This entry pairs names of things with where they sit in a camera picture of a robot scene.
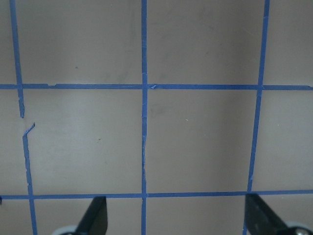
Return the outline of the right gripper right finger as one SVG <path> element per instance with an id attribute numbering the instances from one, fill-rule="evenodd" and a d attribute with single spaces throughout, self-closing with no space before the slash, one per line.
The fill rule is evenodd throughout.
<path id="1" fill-rule="evenodd" d="M 245 195 L 245 225 L 251 235 L 311 235 L 298 223 L 284 222 L 256 193 Z"/>

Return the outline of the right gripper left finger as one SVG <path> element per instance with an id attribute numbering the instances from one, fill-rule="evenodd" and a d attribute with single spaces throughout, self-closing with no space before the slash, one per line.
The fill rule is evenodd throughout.
<path id="1" fill-rule="evenodd" d="M 94 197 L 78 225 L 56 229 L 53 235 L 105 235 L 108 229 L 107 199 Z"/>

